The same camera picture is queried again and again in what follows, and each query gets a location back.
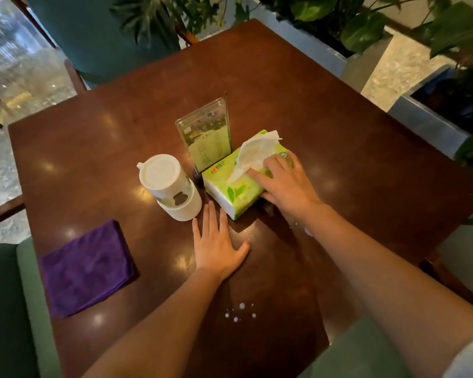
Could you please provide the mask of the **broad-leaf green plant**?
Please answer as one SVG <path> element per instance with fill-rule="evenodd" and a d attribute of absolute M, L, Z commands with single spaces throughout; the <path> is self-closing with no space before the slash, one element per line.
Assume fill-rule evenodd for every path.
<path fill-rule="evenodd" d="M 276 13 L 279 22 L 287 21 L 342 54 L 363 54 L 380 41 L 387 18 L 382 10 L 402 8 L 401 0 L 259 0 Z"/>

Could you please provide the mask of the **person's left forearm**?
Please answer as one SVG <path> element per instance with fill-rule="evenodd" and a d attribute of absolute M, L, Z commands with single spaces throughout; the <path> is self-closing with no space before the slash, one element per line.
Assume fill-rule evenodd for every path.
<path fill-rule="evenodd" d="M 82 378 L 181 378 L 209 305 L 227 271 L 200 267 L 115 342 Z"/>

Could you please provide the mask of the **grey rectangular planter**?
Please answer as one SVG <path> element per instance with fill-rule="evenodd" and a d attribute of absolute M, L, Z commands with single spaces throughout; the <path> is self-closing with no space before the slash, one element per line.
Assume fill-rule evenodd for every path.
<path fill-rule="evenodd" d="M 392 118 L 450 159 L 454 159 L 469 133 L 419 102 L 413 95 L 423 89 L 431 91 L 439 81 L 451 77 L 453 73 L 454 66 L 449 64 L 436 69 L 399 96 L 388 111 Z"/>

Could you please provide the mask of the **person's right forearm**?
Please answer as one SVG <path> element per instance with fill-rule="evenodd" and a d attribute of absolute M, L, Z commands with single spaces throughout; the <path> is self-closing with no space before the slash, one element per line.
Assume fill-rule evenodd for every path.
<path fill-rule="evenodd" d="M 473 304 L 324 204 L 308 229 L 416 378 L 442 378 L 473 342 Z"/>

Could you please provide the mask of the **white lidded cup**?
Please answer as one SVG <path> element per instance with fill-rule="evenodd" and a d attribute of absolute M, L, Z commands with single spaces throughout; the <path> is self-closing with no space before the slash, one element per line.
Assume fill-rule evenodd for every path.
<path fill-rule="evenodd" d="M 169 154 L 158 154 L 138 163 L 137 168 L 140 183 L 172 218 L 186 222 L 200 213 L 201 196 L 177 158 Z"/>

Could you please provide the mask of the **white liquid droplets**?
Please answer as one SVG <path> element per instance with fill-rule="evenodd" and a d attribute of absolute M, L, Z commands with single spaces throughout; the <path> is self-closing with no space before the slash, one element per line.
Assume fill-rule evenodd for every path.
<path fill-rule="evenodd" d="M 233 323 L 243 322 L 247 319 L 257 318 L 257 308 L 254 303 L 240 302 L 233 307 L 227 309 L 223 315 L 225 319 Z"/>

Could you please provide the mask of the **teal upholstered chair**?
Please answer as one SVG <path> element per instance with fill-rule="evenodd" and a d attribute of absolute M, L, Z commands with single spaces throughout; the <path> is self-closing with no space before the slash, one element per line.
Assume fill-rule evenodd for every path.
<path fill-rule="evenodd" d="M 168 49 L 158 35 L 152 44 L 135 44 L 131 31 L 109 12 L 116 0 L 10 0 L 66 56 L 67 71 L 76 90 L 112 81 L 181 49 L 179 40 Z"/>

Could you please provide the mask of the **green tissue pack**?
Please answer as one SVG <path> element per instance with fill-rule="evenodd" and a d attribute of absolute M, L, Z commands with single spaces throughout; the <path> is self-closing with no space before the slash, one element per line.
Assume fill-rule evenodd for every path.
<path fill-rule="evenodd" d="M 238 219 L 258 200 L 264 191 L 264 189 L 246 173 L 236 182 L 227 183 L 227 179 L 233 171 L 236 158 L 240 152 L 240 147 L 202 172 L 206 192 L 220 205 L 232 220 Z M 287 149 L 283 145 L 279 144 L 278 150 L 278 154 L 286 157 Z M 259 172 L 271 176 L 269 170 L 264 167 L 259 170 Z"/>

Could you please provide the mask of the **fern-like green plant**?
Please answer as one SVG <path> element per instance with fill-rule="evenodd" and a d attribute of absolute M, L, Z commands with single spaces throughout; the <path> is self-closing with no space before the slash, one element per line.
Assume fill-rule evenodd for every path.
<path fill-rule="evenodd" d="M 225 27 L 230 4 L 234 4 L 234 22 L 238 25 L 250 19 L 252 9 L 244 0 L 116 0 L 109 12 L 120 22 L 120 31 L 132 32 L 135 44 L 152 44 L 158 35 L 168 49 L 182 39 L 191 46 L 207 27 Z"/>

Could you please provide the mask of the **white rectangular planter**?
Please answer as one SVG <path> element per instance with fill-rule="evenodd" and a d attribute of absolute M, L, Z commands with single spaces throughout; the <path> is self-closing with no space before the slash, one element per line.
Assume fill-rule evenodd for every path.
<path fill-rule="evenodd" d="M 295 28 L 289 21 L 279 21 L 277 13 L 269 11 L 259 0 L 245 0 L 243 5 L 251 9 L 257 7 L 250 12 L 251 18 L 264 24 L 358 93 L 362 93 L 393 39 L 391 33 L 384 31 L 383 37 L 363 54 L 345 57 L 310 33 Z"/>

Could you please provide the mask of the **person's right hand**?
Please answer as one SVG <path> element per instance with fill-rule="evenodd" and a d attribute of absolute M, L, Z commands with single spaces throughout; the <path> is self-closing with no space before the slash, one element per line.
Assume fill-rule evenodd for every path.
<path fill-rule="evenodd" d="M 268 176 L 249 169 L 246 174 L 279 201 L 278 209 L 312 229 L 318 223 L 318 215 L 324 203 L 317 196 L 297 156 L 287 151 L 286 157 L 290 163 L 289 172 L 271 173 Z"/>

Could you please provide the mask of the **white tissue sheet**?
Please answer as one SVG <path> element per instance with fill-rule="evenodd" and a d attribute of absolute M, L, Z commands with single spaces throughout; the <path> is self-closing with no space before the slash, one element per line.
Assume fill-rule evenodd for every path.
<path fill-rule="evenodd" d="M 240 179 L 249 169 L 259 171 L 263 169 L 264 160 L 274 154 L 278 154 L 279 141 L 281 140 L 277 130 L 259 133 L 245 141 L 240 147 L 233 171 L 227 179 L 227 183 L 234 183 Z"/>

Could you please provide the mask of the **dark green upholstered chair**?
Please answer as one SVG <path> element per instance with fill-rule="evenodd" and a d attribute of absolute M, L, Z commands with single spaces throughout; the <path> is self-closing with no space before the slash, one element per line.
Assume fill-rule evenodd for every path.
<path fill-rule="evenodd" d="M 63 378 L 31 237 L 0 243 L 0 378 Z"/>

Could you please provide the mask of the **clear acrylic sign holder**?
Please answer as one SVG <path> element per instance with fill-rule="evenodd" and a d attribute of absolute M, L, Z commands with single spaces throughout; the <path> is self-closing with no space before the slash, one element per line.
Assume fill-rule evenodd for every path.
<path fill-rule="evenodd" d="M 227 96 L 175 121 L 198 176 L 232 153 Z"/>

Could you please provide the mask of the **light green upholstered chair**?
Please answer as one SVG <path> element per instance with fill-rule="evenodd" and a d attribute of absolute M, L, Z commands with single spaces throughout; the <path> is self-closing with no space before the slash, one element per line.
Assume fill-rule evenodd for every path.
<path fill-rule="evenodd" d="M 297 378 L 413 378 L 400 353 L 370 317 L 337 338 Z"/>

